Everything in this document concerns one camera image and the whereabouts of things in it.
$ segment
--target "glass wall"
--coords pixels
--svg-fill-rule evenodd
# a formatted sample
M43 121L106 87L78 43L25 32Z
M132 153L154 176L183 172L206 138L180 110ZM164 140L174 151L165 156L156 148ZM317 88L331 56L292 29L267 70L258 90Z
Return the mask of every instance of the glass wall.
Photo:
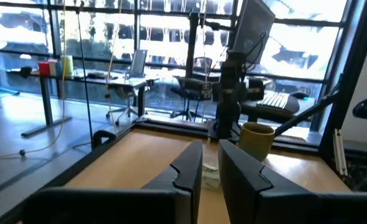
M325 74L337 47L336 37L342 29L340 22L346 0L263 1L276 15L276 21L260 65L252 72L272 79L268 90L301 91L317 100L321 86L327 82ZM166 113L183 108L182 99L171 92L171 88L178 85L174 77L185 74L189 12L206 12L209 21L230 26L235 24L233 15L239 14L242 4L239 0L140 0L137 4L128 0L84 2L80 25L86 68L106 71L112 57L113 70L124 70L129 66L135 48L148 50L146 74L158 74L160 80L146 92L146 106ZM65 14L60 7L63 0L52 0L51 3L46 7L45 0L0 0L0 86L39 93L38 80L23 80L6 71L23 66L36 67L38 61L59 58L64 50L75 59L74 67L82 69L75 13L80 2L66 0L70 7ZM219 70L231 38L228 31L199 26L195 58L208 57L212 59L212 67ZM74 100L85 99L82 85L66 82L66 96ZM104 86L90 85L89 88L91 101L105 103ZM112 96L112 101L125 104L117 96ZM215 104L202 102L198 110L214 116Z

